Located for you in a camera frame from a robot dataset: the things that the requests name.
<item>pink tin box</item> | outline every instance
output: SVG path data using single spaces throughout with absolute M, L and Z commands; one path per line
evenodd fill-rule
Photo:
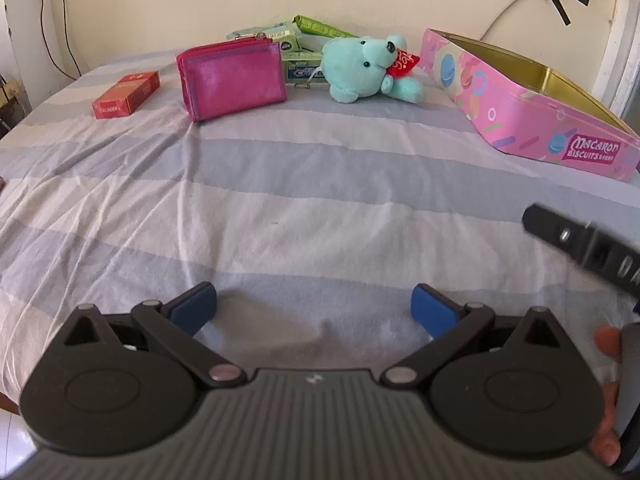
M 501 48 L 429 29 L 420 56 L 420 67 L 501 152 L 623 182 L 636 171 L 640 138 L 554 70 Z

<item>blue gripper pad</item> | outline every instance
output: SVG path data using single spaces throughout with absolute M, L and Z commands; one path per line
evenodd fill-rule
M 161 312 L 175 326 L 193 336 L 213 318 L 217 309 L 216 289 L 210 283 L 203 282 L 163 305 Z
M 416 285 L 411 294 L 411 315 L 433 337 L 453 328 L 465 310 L 429 285 Z

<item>blue label on box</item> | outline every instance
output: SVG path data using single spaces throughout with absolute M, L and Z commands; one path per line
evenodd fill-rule
M 287 68 L 287 79 L 309 79 L 317 66 L 292 66 Z M 314 79 L 322 79 L 322 72 L 316 72 Z

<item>human hand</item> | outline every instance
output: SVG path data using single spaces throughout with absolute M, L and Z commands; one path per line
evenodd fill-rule
M 619 328 L 603 326 L 597 329 L 594 335 L 598 349 L 618 362 L 622 358 L 620 334 Z M 618 386 L 618 383 L 607 383 L 602 386 L 605 402 L 604 415 L 589 444 L 593 455 L 606 466 L 613 465 L 620 456 L 620 440 L 613 431 L 613 425 L 616 421 Z

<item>green box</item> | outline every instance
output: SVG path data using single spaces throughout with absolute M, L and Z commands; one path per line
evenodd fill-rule
M 320 66 L 322 54 L 320 52 L 283 52 L 282 69 L 285 83 L 306 83 L 316 68 Z M 322 72 L 317 72 L 313 83 L 326 83 Z
M 263 32 L 267 38 L 277 41 L 280 44 L 280 50 L 283 52 L 298 52 L 300 46 L 296 38 L 296 32 L 291 23 L 277 23 L 276 25 L 268 25 L 267 27 L 251 27 L 242 30 L 235 30 L 226 35 L 228 40 L 244 38 L 245 36 L 255 36 Z

